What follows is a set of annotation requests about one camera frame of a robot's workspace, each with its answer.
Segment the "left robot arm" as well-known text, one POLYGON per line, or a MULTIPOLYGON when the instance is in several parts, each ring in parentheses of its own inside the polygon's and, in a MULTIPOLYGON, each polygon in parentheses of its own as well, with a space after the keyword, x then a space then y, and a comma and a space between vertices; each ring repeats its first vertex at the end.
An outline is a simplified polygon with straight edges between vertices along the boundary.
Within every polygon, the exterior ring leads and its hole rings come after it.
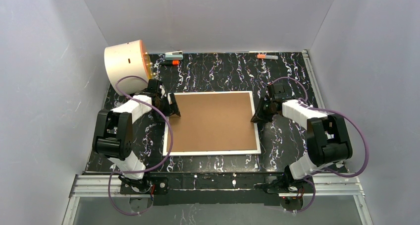
POLYGON ((174 93, 165 90, 160 80, 150 79, 145 89, 128 95, 128 101, 97 114, 92 150, 115 164, 119 179, 128 184, 149 186, 144 178, 149 171, 133 152, 133 124, 143 115, 154 112, 166 124, 172 115, 180 116, 174 93))

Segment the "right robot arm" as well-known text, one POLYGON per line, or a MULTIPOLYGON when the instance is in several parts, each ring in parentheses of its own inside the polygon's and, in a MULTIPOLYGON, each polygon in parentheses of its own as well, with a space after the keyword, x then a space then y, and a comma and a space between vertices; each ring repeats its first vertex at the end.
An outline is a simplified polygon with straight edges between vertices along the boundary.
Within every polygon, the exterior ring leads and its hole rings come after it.
POLYGON ((267 178, 265 183, 257 184, 255 188, 265 191, 300 188, 304 178, 310 174, 352 156, 353 149, 344 117, 311 109, 288 96, 281 83, 268 84, 267 91, 260 98, 251 122, 272 122, 275 115, 288 118, 306 130, 307 150, 296 162, 288 165, 282 175, 267 178))

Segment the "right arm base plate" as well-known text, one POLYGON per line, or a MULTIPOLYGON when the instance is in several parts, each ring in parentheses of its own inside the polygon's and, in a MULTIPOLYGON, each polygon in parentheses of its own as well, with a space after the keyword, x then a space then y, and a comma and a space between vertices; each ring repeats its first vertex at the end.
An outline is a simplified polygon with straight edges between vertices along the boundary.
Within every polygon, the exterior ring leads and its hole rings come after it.
POLYGON ((284 176, 267 176, 264 178, 264 182, 257 183, 254 185, 254 189, 260 189, 268 194, 279 194, 279 193, 312 193, 313 187, 309 182, 303 179, 288 179, 284 176))

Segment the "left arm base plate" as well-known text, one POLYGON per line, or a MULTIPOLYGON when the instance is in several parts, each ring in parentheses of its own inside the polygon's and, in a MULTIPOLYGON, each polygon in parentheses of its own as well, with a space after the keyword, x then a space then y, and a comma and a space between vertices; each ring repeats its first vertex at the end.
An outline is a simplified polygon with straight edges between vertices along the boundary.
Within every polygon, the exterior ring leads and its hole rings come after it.
POLYGON ((140 180, 118 176, 121 181, 121 194, 165 195, 168 193, 168 179, 166 177, 145 176, 140 180))

